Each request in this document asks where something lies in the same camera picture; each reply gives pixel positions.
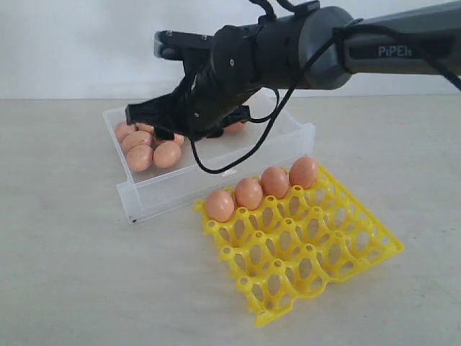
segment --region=clear plastic container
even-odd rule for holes
[[[169,90],[163,85],[163,90],[158,94],[167,92]],[[259,92],[246,104],[250,106],[253,117],[262,117],[274,109],[275,99]],[[103,117],[127,175],[127,181],[118,184],[117,189],[130,223],[138,223],[167,211],[192,205],[195,200],[205,198],[213,190],[235,186],[244,177],[260,175],[267,167],[287,167],[299,156],[312,154],[315,136],[313,124],[300,124],[284,111],[261,148],[252,157],[223,174],[203,172],[194,160],[189,141],[184,142],[181,160],[175,167],[159,169],[153,165],[144,172],[135,173],[128,168],[125,155],[114,134],[115,126],[125,119],[124,108],[108,110]],[[220,138],[197,142],[200,160],[211,169],[226,166],[247,153],[265,127],[266,124],[247,123],[241,132],[226,132]]]

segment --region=egg tray cell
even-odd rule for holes
[[[226,190],[233,196],[232,187]],[[228,222],[208,218],[204,200],[194,210],[257,327],[291,311],[295,300],[315,298],[328,283],[342,283],[404,250],[320,164],[312,188],[292,186],[282,199],[266,196],[257,210],[238,208]]]

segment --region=egg in tray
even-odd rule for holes
[[[313,158],[198,200],[204,233],[262,327],[404,250],[403,244]]]

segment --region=white wall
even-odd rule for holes
[[[323,0],[374,17],[442,0]],[[0,99],[145,98],[155,81],[182,77],[152,54],[156,30],[213,34],[254,22],[247,0],[1,0]],[[452,93],[441,77],[355,76],[336,92],[304,96]]]

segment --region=plastic egg tray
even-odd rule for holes
[[[297,299],[324,292],[402,252],[404,246],[324,167],[309,190],[292,186],[283,199],[266,196],[257,210],[238,208],[219,223],[202,213],[229,264],[237,289],[247,297],[255,325],[263,327],[292,310]],[[227,187],[233,196],[233,187]]]

